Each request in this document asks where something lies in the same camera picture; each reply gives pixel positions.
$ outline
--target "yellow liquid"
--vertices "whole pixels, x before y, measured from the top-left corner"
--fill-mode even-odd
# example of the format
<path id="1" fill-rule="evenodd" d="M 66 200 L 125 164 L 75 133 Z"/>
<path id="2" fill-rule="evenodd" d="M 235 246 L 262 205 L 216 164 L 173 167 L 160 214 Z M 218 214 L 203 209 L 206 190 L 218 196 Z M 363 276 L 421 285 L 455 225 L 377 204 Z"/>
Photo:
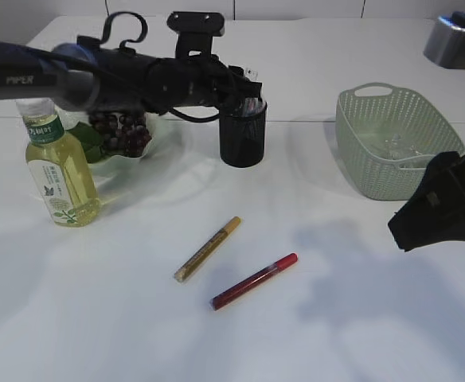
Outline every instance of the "yellow liquid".
<path id="1" fill-rule="evenodd" d="M 37 119 L 36 122 L 49 123 L 55 118 L 56 115 L 50 115 L 45 121 Z M 101 203 L 78 139 L 69 133 L 64 133 L 55 142 L 36 145 L 30 143 L 25 149 L 25 161 L 29 163 L 37 159 L 52 162 L 61 168 L 75 209 L 76 223 L 55 223 L 65 227 L 82 227 L 91 223 L 98 215 Z"/>

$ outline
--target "bunch of grapes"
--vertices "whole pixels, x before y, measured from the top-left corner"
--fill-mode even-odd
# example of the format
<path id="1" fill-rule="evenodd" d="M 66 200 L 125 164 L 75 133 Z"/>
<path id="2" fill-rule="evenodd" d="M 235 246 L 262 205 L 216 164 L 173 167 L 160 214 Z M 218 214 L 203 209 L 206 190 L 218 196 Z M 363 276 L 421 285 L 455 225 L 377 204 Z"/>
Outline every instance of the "bunch of grapes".
<path id="1" fill-rule="evenodd" d="M 89 123 L 104 138 L 101 148 L 108 155 L 141 157 L 151 140 L 143 113 L 97 111 L 89 114 Z"/>

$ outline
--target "green basket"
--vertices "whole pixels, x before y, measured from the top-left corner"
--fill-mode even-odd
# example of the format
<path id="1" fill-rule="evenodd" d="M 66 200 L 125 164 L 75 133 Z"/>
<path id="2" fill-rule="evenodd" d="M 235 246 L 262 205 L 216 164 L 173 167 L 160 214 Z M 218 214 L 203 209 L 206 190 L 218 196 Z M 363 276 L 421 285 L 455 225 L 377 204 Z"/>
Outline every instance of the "green basket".
<path id="1" fill-rule="evenodd" d="M 358 95 L 387 88 L 387 95 Z M 407 200 L 429 161 L 465 147 L 450 123 L 421 94 L 371 83 L 346 90 L 337 103 L 338 151 L 355 185 L 379 201 Z"/>

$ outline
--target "marker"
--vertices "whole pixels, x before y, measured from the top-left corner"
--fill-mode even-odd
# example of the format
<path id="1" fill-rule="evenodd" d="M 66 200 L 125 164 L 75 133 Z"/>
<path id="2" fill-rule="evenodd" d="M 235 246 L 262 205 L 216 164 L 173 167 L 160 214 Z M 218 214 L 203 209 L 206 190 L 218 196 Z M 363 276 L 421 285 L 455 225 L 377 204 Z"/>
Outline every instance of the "marker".
<path id="1" fill-rule="evenodd" d="M 232 288 L 227 289 L 225 292 L 220 293 L 217 297 L 211 300 L 211 307 L 214 310 L 219 310 L 220 308 L 228 305 L 230 302 L 236 300 L 243 294 L 247 293 L 249 290 L 254 289 L 258 285 L 264 283 L 266 280 L 271 279 L 273 276 L 277 275 L 284 269 L 290 267 L 298 261 L 298 255 L 291 253 L 286 257 L 280 259 L 279 261 L 273 263 L 250 276 L 249 278 L 243 280 L 242 282 L 236 284 Z"/>
<path id="2" fill-rule="evenodd" d="M 187 280 L 240 223 L 241 219 L 238 216 L 233 217 L 220 231 L 209 239 L 199 251 L 195 252 L 195 255 L 190 257 L 190 259 L 174 273 L 174 278 L 180 283 Z"/>

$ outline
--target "red marker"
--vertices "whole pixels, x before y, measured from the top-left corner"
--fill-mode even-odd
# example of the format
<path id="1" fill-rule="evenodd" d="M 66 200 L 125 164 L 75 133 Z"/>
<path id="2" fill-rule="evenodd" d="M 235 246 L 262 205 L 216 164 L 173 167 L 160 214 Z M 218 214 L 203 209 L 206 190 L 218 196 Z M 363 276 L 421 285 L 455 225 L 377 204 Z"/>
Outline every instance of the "red marker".
<path id="1" fill-rule="evenodd" d="M 280 273 L 297 261 L 298 256 L 295 253 L 287 255 L 276 263 L 265 267 L 263 270 L 236 284 L 232 288 L 227 289 L 225 292 L 220 293 L 217 297 L 211 300 L 211 307 L 214 310 L 219 310 L 243 294 L 247 293 L 249 290 L 254 289 L 258 285 L 264 283 L 266 280 L 271 279 L 277 273 Z"/>

